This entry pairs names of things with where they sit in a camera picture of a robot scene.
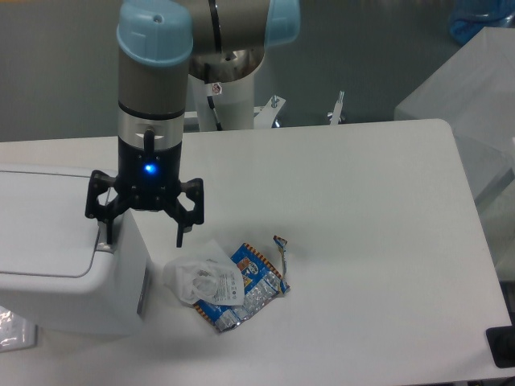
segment box lid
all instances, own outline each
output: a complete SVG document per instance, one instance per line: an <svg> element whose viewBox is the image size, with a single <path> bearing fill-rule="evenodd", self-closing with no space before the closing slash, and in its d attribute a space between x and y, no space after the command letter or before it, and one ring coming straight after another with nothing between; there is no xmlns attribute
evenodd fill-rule
<svg viewBox="0 0 515 386"><path fill-rule="evenodd" d="M98 225L84 216L90 171L0 165L0 273L81 277Z"/></svg>

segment blue snack wrapper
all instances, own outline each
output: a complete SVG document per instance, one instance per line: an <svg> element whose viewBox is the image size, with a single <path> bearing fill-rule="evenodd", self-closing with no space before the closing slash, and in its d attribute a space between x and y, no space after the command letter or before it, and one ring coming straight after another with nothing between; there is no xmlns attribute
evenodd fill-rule
<svg viewBox="0 0 515 386"><path fill-rule="evenodd" d="M274 237L282 257L283 273L286 273L284 257L286 240ZM204 300L194 304L196 311L219 331L231 330L252 318L261 308L279 294L285 294L290 286L276 268L255 248L243 244L231 257L243 276L245 300L243 306L215 306Z"/></svg>

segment light blue joint cap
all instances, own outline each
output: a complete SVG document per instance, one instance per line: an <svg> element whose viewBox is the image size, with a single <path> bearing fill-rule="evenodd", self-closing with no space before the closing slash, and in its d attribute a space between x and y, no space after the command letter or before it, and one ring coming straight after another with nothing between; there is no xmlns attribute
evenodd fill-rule
<svg viewBox="0 0 515 386"><path fill-rule="evenodd" d="M171 67L192 53L192 17L171 0L125 0L117 38L120 48L137 62Z"/></svg>
<svg viewBox="0 0 515 386"><path fill-rule="evenodd" d="M265 48L291 43L300 32L299 0L270 0Z"/></svg>

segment blue led light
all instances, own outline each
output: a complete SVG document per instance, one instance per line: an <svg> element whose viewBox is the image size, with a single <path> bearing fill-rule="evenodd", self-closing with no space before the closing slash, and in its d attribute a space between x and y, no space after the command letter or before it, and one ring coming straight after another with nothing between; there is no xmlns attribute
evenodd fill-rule
<svg viewBox="0 0 515 386"><path fill-rule="evenodd" d="M158 168L153 163L147 163L144 166L144 170L148 175L155 175L158 172Z"/></svg>

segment blue object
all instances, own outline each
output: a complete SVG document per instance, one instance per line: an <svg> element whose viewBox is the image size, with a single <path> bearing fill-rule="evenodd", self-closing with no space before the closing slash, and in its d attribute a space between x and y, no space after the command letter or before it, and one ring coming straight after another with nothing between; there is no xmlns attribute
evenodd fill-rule
<svg viewBox="0 0 515 386"><path fill-rule="evenodd" d="M300 32L299 0L270 0L265 48L291 43Z"/></svg>
<svg viewBox="0 0 515 386"><path fill-rule="evenodd" d="M125 0L117 39L120 48L137 62L171 67L192 53L192 17L170 0Z"/></svg>
<svg viewBox="0 0 515 386"><path fill-rule="evenodd" d="M148 175L155 175L158 172L158 167L156 165L154 165L153 163L147 163L144 166L144 169Z"/></svg>
<svg viewBox="0 0 515 386"><path fill-rule="evenodd" d="M461 45L483 27L510 27L515 16L515 0L456 0L449 31Z"/></svg>

